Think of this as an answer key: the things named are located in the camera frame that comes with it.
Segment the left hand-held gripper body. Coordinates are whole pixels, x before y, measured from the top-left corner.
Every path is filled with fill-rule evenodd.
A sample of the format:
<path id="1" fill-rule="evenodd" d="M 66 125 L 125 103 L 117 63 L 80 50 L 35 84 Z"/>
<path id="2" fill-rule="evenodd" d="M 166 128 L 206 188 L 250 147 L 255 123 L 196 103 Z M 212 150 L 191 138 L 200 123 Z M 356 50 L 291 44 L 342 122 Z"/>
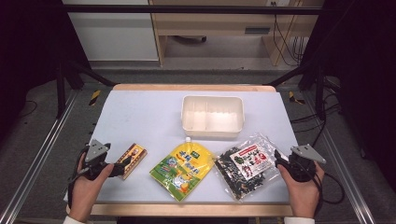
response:
<path id="1" fill-rule="evenodd" d="M 107 152 L 111 144 L 102 144 L 96 139 L 92 139 L 88 145 L 88 151 L 83 159 L 80 175 L 84 175 L 89 180 L 94 180 L 108 166 L 105 162 Z"/>

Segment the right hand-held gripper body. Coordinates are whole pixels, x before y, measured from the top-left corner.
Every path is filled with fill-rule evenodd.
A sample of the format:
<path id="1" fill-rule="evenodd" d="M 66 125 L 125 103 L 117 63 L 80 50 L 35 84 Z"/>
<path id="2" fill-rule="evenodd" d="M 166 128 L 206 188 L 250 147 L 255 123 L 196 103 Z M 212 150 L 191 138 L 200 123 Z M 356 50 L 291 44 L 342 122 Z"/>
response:
<path id="1" fill-rule="evenodd" d="M 315 162 L 325 164 L 327 161 L 309 144 L 292 147 L 289 155 L 289 173 L 297 182 L 308 182 L 316 173 Z"/>

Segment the red and yellow box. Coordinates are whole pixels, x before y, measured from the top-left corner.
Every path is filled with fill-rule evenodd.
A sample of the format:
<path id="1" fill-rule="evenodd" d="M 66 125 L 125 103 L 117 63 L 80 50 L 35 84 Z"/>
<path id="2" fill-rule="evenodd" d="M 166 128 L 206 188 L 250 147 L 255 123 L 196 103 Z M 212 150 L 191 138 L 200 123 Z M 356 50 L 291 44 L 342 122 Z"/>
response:
<path id="1" fill-rule="evenodd" d="M 120 175 L 120 178 L 125 180 L 147 154 L 144 147 L 133 143 L 117 160 L 117 163 L 123 163 L 126 159 L 131 158 L 131 161 L 124 167 L 124 173 Z"/>

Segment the clear bag of dried seaweed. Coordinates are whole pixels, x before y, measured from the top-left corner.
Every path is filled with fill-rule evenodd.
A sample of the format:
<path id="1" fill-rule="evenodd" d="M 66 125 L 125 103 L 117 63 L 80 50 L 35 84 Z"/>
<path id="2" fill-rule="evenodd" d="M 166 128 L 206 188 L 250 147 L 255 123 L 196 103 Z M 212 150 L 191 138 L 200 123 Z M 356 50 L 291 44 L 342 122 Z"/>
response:
<path id="1" fill-rule="evenodd" d="M 276 151 L 276 145 L 267 136 L 254 133 L 216 157 L 214 164 L 237 201 L 279 176 Z"/>

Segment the yellow spout pouch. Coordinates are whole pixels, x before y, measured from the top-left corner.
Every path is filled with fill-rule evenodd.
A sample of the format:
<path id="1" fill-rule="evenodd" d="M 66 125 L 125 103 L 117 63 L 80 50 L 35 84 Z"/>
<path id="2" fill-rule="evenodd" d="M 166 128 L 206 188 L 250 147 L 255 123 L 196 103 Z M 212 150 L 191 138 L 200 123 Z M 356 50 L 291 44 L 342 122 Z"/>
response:
<path id="1" fill-rule="evenodd" d="M 215 155 L 190 137 L 175 147 L 150 171 L 150 176 L 162 185 L 178 202 L 182 202 L 200 184 L 214 165 Z"/>

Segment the white plastic container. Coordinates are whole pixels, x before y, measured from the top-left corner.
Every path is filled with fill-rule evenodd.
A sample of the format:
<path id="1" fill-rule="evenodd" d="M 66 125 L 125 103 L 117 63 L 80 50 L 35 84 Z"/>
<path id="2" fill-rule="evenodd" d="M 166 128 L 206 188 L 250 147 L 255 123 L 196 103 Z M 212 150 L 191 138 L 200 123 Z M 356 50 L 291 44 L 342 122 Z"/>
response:
<path id="1" fill-rule="evenodd" d="M 235 138 L 245 123 L 243 100 L 235 96 L 185 96 L 181 123 L 188 136 Z"/>

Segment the person's right hand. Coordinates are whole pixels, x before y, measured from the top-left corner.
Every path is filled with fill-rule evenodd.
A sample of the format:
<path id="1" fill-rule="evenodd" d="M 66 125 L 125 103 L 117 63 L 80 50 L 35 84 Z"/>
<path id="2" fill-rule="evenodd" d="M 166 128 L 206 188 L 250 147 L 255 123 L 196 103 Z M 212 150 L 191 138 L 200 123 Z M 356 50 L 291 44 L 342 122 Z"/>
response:
<path id="1" fill-rule="evenodd" d="M 288 170 L 279 164 L 277 166 L 289 192 L 290 207 L 294 217 L 314 218 L 320 193 L 313 180 L 309 182 L 295 181 Z"/>

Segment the person's left hand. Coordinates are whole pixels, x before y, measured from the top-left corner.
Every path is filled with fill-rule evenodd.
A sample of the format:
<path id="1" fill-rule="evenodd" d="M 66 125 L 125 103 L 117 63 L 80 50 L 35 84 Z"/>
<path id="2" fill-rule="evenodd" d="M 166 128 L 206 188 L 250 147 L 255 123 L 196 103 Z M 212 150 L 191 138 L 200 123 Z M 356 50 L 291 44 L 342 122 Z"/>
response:
<path id="1" fill-rule="evenodd" d="M 109 164 L 94 180 L 87 179 L 84 175 L 76 179 L 72 192 L 72 206 L 68 216 L 80 221 L 89 220 L 92 207 L 107 178 L 113 171 L 113 164 Z"/>

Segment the yellow and black tape marker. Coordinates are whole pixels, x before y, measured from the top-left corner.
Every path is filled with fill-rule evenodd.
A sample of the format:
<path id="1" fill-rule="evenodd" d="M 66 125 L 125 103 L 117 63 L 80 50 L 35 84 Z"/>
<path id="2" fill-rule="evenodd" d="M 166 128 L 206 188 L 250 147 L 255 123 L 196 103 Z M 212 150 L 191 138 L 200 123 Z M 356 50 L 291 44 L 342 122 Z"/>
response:
<path id="1" fill-rule="evenodd" d="M 299 104 L 299 105 L 305 105 L 305 100 L 303 100 L 303 99 L 297 99 L 297 98 L 294 96 L 293 91 L 289 91 L 289 99 L 290 99 L 290 102 L 292 102 L 292 103 L 296 103 L 296 104 Z"/>
<path id="2" fill-rule="evenodd" d="M 94 93 L 92 94 L 91 100 L 89 101 L 89 105 L 95 105 L 100 93 L 101 93 L 100 90 L 94 91 Z"/>

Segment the black metal stand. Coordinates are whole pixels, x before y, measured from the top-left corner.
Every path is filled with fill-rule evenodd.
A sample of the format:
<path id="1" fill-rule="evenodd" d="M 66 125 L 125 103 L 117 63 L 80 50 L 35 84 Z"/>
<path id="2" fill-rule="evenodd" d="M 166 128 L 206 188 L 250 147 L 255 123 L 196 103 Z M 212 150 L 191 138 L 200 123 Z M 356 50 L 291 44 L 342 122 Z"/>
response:
<path id="1" fill-rule="evenodd" d="M 298 75 L 302 75 L 302 78 L 298 83 L 298 87 L 301 91 L 306 91 L 311 88 L 313 84 L 316 84 L 315 112 L 321 120 L 325 120 L 325 109 L 323 103 L 325 75 L 320 64 L 315 64 L 312 62 L 302 64 L 289 71 L 286 75 L 269 82 L 268 86 L 277 87 L 283 82 Z"/>
<path id="2" fill-rule="evenodd" d="M 67 81 L 67 83 L 73 90 L 81 90 L 84 86 L 84 82 L 80 77 L 81 74 L 85 74 L 108 87 L 114 87 L 117 85 L 116 82 L 100 76 L 99 74 L 91 70 L 91 68 L 85 67 L 77 62 L 68 61 L 60 63 L 56 68 L 56 88 L 58 103 L 57 118 L 59 118 L 66 110 L 64 82 Z"/>

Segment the black curtain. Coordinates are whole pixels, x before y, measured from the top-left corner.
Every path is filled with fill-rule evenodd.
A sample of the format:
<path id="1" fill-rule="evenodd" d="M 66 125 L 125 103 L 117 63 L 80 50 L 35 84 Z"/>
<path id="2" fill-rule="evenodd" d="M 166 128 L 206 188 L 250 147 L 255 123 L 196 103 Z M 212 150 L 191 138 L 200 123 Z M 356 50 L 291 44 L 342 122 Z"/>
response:
<path id="1" fill-rule="evenodd" d="M 89 62 L 62 0 L 0 0 L 0 141 L 24 108 L 28 91 L 56 78 L 83 86 L 75 62 Z"/>
<path id="2" fill-rule="evenodd" d="M 340 80 L 364 151 L 396 192 L 396 0 L 324 0 L 304 53 Z"/>

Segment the white cabinet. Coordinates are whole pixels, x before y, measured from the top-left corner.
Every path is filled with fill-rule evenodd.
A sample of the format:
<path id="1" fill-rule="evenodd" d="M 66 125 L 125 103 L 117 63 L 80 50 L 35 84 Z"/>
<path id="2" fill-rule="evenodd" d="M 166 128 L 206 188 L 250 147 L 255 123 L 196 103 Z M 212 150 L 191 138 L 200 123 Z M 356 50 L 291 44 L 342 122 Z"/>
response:
<path id="1" fill-rule="evenodd" d="M 149 13 L 69 13 L 90 62 L 157 61 Z"/>

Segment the wooden desk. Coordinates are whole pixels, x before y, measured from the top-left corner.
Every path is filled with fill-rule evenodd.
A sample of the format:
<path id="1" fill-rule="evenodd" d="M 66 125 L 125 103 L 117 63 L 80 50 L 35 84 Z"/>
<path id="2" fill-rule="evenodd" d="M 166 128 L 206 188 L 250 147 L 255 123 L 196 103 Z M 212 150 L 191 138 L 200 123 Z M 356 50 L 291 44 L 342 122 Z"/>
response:
<path id="1" fill-rule="evenodd" d="M 152 6 L 322 7 L 325 0 L 148 0 Z M 255 35 L 262 38 L 273 65 L 286 55 L 291 38 L 311 36 L 316 15 L 153 13 L 158 52 L 165 39 L 178 36 Z"/>

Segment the black horizontal bar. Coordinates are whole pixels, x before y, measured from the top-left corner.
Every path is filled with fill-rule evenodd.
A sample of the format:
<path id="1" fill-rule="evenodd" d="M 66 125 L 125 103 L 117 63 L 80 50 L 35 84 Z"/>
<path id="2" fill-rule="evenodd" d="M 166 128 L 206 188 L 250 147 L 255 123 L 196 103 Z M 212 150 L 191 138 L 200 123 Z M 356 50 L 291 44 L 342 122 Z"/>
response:
<path id="1" fill-rule="evenodd" d="M 321 7 L 226 7 L 226 6 L 139 6 L 139 5 L 63 5 L 61 10 L 76 13 L 193 13 L 319 15 Z"/>

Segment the aluminium rail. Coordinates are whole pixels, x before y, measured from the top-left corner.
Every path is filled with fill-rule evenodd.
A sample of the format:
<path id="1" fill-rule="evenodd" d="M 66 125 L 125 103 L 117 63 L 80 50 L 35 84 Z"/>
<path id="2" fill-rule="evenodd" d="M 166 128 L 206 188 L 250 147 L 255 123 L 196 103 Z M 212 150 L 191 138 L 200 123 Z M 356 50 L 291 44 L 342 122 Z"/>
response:
<path id="1" fill-rule="evenodd" d="M 2 145 L 0 224 L 12 224 L 18 216 L 77 98 L 78 91 L 71 91 L 60 115 L 44 112 L 50 107 L 38 103 L 36 110 L 17 124 L 14 136 Z"/>
<path id="2" fill-rule="evenodd" d="M 355 182 L 352 173 L 347 168 L 347 164 L 342 158 L 338 148 L 326 127 L 323 128 L 320 135 L 320 142 L 324 145 L 333 167 L 339 176 L 346 196 L 360 222 L 360 224 L 375 224 L 375 219 L 364 200 L 357 183 Z"/>

